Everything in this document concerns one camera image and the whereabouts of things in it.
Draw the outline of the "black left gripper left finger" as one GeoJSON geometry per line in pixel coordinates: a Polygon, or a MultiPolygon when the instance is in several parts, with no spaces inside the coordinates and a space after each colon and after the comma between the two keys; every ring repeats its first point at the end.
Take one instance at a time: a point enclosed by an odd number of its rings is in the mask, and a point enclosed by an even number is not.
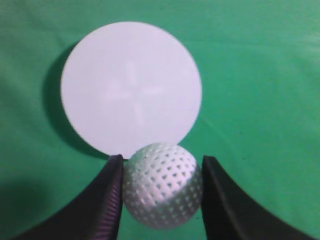
{"type": "Polygon", "coordinates": [[[116,240],[123,207],[124,158],[112,155],[94,180],[52,217],[17,240],[116,240]]]}

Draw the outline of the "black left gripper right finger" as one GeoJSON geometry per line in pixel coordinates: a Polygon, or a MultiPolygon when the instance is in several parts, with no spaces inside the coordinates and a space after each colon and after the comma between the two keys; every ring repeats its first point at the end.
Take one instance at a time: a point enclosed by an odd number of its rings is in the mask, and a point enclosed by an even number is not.
{"type": "Polygon", "coordinates": [[[202,159],[202,219],[208,240],[310,240],[250,197],[213,156],[202,159]]]}

